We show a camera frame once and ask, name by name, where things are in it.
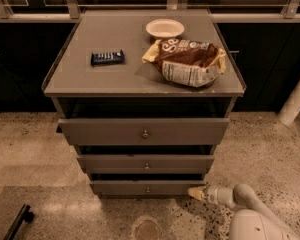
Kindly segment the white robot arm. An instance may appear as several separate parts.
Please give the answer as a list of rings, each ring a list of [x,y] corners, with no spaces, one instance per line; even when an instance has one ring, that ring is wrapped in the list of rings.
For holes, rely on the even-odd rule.
[[[224,205],[235,212],[229,226],[229,240],[300,240],[300,236],[277,217],[247,184],[237,184],[233,188],[191,187],[188,195],[201,202]]]

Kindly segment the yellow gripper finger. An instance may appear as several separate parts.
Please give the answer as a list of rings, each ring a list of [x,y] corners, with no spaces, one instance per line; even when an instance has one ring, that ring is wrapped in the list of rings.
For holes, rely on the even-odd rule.
[[[188,195],[196,200],[204,201],[206,199],[204,191],[205,191],[204,186],[190,187],[188,189]]]

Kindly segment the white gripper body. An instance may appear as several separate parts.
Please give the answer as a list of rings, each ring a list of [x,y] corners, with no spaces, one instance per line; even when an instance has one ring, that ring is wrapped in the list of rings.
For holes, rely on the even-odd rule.
[[[209,186],[204,190],[204,196],[208,203],[218,205],[218,191],[219,186]]]

